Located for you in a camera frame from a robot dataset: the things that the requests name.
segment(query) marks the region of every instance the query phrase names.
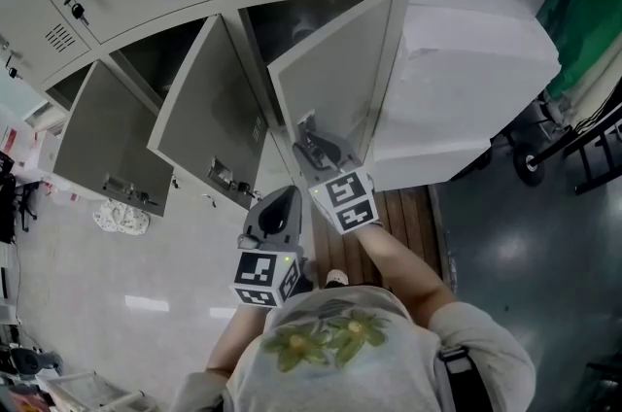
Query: shoe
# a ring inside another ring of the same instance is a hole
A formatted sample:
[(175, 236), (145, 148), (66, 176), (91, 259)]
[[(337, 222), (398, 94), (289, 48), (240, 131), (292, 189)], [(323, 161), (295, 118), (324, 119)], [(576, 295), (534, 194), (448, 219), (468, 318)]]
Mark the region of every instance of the shoe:
[(348, 276), (342, 270), (333, 268), (327, 276), (327, 285), (330, 283), (338, 283), (343, 286), (348, 286), (350, 283), (348, 281)]

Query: glossy floor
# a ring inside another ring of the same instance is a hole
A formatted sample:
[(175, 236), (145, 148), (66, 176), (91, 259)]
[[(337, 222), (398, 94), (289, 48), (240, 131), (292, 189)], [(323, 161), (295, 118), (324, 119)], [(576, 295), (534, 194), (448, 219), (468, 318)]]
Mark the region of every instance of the glossy floor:
[[(585, 364), (621, 343), (622, 179), (575, 196), (584, 179), (575, 154), (548, 160), (544, 183), (528, 188), (506, 152), (497, 149), (485, 170), (436, 187), (458, 295), (488, 311), (532, 356), (530, 410), (569, 410)], [(593, 149), (592, 161), (601, 153)]]
[[(274, 189), (291, 183), (278, 165), (263, 171)], [(246, 214), (223, 199), (214, 208), (184, 186), (172, 189), (165, 218), (134, 237), (101, 230), (96, 208), (37, 196), (39, 220), (17, 239), (18, 316), (71, 368), (94, 369), (165, 405), (185, 374), (205, 366), (236, 306), (228, 285)], [(301, 244), (312, 254), (309, 234), (304, 221)], [(17, 273), (9, 272), (12, 296)]]

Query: black strap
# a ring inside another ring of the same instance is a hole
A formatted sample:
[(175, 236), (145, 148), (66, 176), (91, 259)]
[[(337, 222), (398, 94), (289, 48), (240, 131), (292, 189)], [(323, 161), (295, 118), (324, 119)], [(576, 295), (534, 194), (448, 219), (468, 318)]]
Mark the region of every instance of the black strap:
[(493, 412), (490, 397), (475, 362), (468, 355), (468, 349), (459, 347), (441, 352), (439, 357), (447, 369), (456, 412)]

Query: forearm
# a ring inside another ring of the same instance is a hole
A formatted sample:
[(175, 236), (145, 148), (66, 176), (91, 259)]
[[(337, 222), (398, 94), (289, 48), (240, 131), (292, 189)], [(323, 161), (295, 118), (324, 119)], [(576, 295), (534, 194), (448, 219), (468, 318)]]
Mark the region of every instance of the forearm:
[(436, 273), (382, 227), (365, 225), (355, 234), (418, 325), (428, 326), (436, 310), (456, 301)]
[(207, 369), (230, 375), (244, 350), (263, 334), (267, 313), (265, 308), (240, 305), (217, 341)]

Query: wooden pallet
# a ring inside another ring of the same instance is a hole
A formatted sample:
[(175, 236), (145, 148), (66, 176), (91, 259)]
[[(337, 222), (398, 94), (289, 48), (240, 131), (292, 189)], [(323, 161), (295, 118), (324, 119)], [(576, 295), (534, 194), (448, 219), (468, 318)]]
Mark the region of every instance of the wooden pallet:
[[(428, 187), (376, 192), (374, 197), (384, 227), (441, 276)], [(312, 207), (312, 219), (320, 286), (326, 283), (327, 274), (333, 268), (346, 272), (351, 285), (373, 283), (383, 286), (380, 272), (354, 234), (339, 235), (315, 206)]]

